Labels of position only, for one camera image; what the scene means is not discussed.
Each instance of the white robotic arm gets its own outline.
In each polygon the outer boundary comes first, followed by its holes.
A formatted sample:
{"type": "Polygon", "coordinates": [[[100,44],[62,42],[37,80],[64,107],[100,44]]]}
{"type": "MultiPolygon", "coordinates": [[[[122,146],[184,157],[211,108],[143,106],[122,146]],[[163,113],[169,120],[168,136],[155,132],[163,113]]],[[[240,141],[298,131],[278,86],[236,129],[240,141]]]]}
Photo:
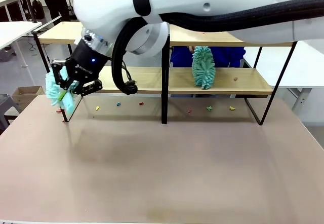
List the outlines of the white robotic arm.
{"type": "Polygon", "coordinates": [[[158,53],[167,40],[167,23],[195,31],[229,31],[251,43],[324,38],[324,0],[74,0],[74,10],[85,27],[83,39],[66,61],[69,79],[56,75],[56,82],[68,88],[77,80],[74,93],[83,95],[101,89],[98,76],[108,58],[116,86],[136,93],[134,81],[123,82],[123,55],[158,53]],[[82,87],[91,81],[97,87],[82,87]]]}

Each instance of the wooden shelf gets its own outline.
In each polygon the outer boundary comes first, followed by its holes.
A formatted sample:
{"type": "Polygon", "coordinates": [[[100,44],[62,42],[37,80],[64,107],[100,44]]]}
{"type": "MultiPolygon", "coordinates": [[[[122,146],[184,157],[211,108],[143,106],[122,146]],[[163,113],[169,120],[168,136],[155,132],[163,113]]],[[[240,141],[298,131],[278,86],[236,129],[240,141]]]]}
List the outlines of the wooden shelf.
{"type": "MultiPolygon", "coordinates": [[[[61,22],[41,34],[40,43],[74,44],[81,36],[80,22],[61,22]]],[[[227,32],[203,33],[170,26],[170,46],[214,46],[214,47],[291,47],[292,43],[251,44],[243,42],[227,32]]]]}
{"type": "MultiPolygon", "coordinates": [[[[158,67],[128,67],[132,79],[137,82],[138,93],[160,94],[162,92],[162,69],[158,67]]],[[[105,66],[100,72],[101,93],[120,93],[115,86],[111,67],[105,66]]],[[[202,90],[194,86],[191,68],[170,68],[169,94],[240,94],[270,95],[272,88],[253,68],[217,68],[213,87],[202,90]]]]}

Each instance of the gray chair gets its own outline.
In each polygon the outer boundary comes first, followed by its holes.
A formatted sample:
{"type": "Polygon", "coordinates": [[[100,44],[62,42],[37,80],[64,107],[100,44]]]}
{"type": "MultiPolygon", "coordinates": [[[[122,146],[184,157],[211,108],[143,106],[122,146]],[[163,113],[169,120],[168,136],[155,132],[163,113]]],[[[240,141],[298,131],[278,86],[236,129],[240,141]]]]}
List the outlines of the gray chair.
{"type": "Polygon", "coordinates": [[[5,113],[12,107],[14,107],[19,113],[21,113],[20,108],[13,101],[10,95],[0,94],[0,123],[4,126],[5,129],[9,126],[5,118],[5,113]]]}

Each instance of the black pants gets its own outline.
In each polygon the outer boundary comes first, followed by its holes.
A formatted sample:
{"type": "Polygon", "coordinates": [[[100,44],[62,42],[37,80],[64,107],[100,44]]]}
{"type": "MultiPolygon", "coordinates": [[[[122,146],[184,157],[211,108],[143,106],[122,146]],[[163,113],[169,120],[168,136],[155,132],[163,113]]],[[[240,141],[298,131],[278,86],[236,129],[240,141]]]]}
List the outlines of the black pants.
{"type": "MultiPolygon", "coordinates": [[[[61,21],[71,21],[66,0],[45,0],[45,3],[50,10],[52,19],[61,15],[61,21]]],[[[54,25],[57,25],[59,22],[59,20],[55,21],[54,25]]]]}

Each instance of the black bag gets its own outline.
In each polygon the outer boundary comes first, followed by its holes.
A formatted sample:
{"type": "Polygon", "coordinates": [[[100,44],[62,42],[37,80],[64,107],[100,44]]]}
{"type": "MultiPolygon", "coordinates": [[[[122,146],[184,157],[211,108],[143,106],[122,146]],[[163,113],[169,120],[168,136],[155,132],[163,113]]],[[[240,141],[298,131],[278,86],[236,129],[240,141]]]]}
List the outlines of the black bag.
{"type": "Polygon", "coordinates": [[[34,16],[37,20],[41,20],[45,18],[44,9],[40,1],[34,0],[32,2],[32,9],[34,12],[34,16]]]}

